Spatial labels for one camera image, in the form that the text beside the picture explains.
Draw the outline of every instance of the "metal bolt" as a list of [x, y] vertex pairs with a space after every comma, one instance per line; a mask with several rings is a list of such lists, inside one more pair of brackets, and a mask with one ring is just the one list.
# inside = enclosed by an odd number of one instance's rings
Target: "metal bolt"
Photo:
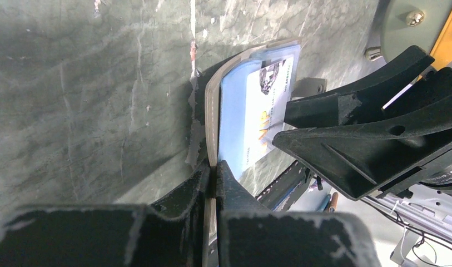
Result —
[[414, 10], [406, 16], [406, 24], [411, 27], [417, 26], [424, 21], [424, 17], [425, 14], [422, 11]]

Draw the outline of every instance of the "booklet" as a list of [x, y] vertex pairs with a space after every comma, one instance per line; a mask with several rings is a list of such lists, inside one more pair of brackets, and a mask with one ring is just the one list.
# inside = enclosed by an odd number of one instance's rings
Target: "booklet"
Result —
[[208, 150], [208, 159], [211, 167], [215, 167], [218, 160], [218, 143], [219, 143], [219, 113], [222, 109], [220, 107], [220, 84], [222, 79], [236, 66], [250, 59], [258, 59], [262, 61], [262, 67], [271, 63], [276, 63], [279, 60], [294, 56], [294, 70], [292, 72], [291, 87], [293, 86], [297, 62], [301, 48], [301, 38], [290, 38], [280, 41], [262, 44], [250, 49], [247, 49], [235, 57], [227, 61], [219, 70], [212, 76], [206, 86], [205, 92], [205, 116], [206, 116], [206, 145]]
[[290, 57], [247, 77], [243, 170], [275, 148], [272, 141], [284, 129], [286, 103], [291, 98], [293, 66], [294, 58]]

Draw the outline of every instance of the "round black object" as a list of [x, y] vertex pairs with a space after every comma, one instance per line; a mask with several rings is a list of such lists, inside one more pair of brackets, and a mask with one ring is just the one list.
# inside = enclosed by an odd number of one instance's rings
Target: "round black object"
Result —
[[452, 165], [446, 167], [443, 171], [436, 172], [434, 175], [422, 180], [420, 183], [432, 189], [452, 195]]

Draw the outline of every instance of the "black plastic bracket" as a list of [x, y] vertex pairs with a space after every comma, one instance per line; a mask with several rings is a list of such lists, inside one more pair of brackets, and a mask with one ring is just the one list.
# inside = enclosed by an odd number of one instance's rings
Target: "black plastic bracket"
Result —
[[354, 200], [398, 194], [435, 175], [452, 164], [452, 69], [383, 109], [432, 61], [412, 46], [361, 80], [289, 102], [286, 122], [299, 129], [278, 133], [273, 144]]

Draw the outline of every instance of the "black plastic mount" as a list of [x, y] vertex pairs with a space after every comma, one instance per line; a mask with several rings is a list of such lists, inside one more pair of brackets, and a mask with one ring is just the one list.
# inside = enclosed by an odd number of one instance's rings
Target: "black plastic mount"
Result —
[[365, 78], [289, 102], [285, 122], [298, 129], [273, 144], [353, 200], [399, 194], [436, 175], [452, 164], [452, 69], [420, 79], [383, 109], [433, 60], [412, 46]]
[[220, 266], [380, 266], [358, 218], [271, 212], [225, 161], [216, 170], [204, 161], [151, 205], [22, 207], [0, 227], [0, 266], [217, 266], [207, 247], [211, 184]]

